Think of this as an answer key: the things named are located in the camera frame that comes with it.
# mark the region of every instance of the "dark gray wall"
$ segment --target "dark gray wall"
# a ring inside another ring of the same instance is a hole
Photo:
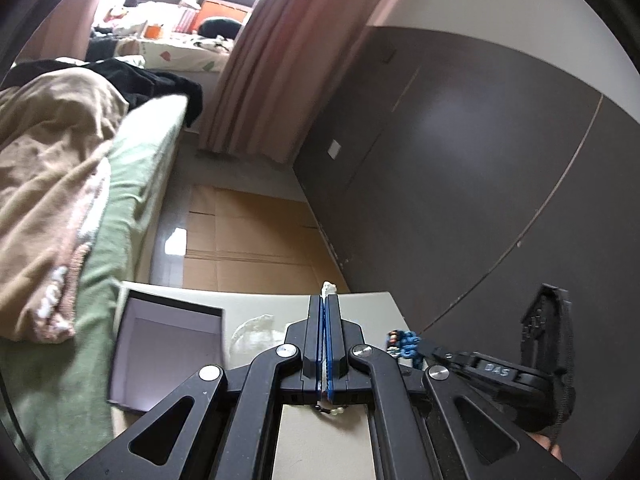
[[[496,44],[373,30],[295,163],[351,290],[389,290],[412,329],[427,326],[535,215],[600,97]],[[519,319],[540,283],[567,288],[578,403],[561,443],[585,479],[605,477],[640,424],[640,380],[629,373],[639,360],[639,156],[640,125],[604,98],[522,246],[427,332],[518,361]]]

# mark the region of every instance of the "beige board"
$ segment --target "beige board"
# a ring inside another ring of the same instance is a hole
[[[325,281],[349,291],[306,203],[193,186],[183,288],[317,294]]]

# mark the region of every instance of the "pink curtain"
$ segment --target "pink curtain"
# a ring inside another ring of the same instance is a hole
[[[18,60],[84,59],[100,0],[62,0],[18,54]]]
[[[211,102],[200,147],[292,162],[379,0],[260,0]]]

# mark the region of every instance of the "brown blanket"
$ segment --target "brown blanket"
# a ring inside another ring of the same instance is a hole
[[[75,286],[104,208],[127,102],[69,68],[0,93],[0,336],[74,334]]]

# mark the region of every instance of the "white wall switch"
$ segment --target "white wall switch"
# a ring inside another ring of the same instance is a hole
[[[338,152],[340,152],[341,145],[338,144],[338,141],[334,139],[334,142],[331,143],[329,149],[326,151],[329,156],[335,160],[335,157],[338,156]]]

